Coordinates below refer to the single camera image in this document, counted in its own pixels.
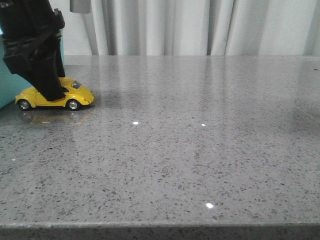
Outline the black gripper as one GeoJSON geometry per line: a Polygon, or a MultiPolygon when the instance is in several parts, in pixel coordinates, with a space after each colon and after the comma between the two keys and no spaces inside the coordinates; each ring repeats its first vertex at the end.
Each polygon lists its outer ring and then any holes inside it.
{"type": "Polygon", "coordinates": [[[21,74],[48,101],[65,97],[60,77],[62,12],[48,0],[2,0],[0,29],[4,62],[12,74],[21,74]]]}

